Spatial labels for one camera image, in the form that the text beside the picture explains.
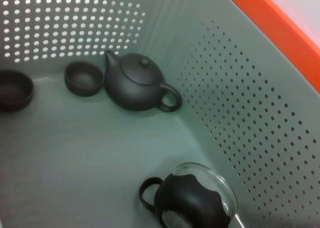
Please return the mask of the glass teacup with black sleeve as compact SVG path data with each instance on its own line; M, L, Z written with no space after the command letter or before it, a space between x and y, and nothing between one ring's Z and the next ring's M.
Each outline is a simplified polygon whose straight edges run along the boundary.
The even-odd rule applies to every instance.
M196 162L179 164L165 179L146 179L138 193L162 228L229 228L238 215L238 200L227 181Z

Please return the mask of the grey-green perforated storage bin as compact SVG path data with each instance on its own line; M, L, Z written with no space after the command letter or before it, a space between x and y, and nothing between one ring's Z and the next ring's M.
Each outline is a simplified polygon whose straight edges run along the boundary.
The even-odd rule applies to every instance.
M64 70L153 59L179 110L79 97ZM161 228L139 187L196 162L233 189L229 228L320 228L320 94L232 0L0 0L0 70L34 83L0 111L0 228Z

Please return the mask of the dark clay teapot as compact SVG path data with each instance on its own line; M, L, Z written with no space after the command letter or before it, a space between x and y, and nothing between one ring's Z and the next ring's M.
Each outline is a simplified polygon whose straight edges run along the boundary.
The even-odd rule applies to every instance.
M181 94L165 82L159 67L149 57L138 53L119 56L107 50L104 58L104 88L121 107L133 111L157 107L165 112L175 112L181 107Z

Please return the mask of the small dark clay cup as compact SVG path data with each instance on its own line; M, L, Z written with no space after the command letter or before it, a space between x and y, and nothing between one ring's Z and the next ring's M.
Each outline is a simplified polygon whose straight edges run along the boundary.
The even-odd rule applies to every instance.
M32 79L16 70L0 70L0 111L14 112L26 107L33 98Z
M95 95L103 86L104 80L102 71L87 62L72 62L64 70L65 85L80 97Z

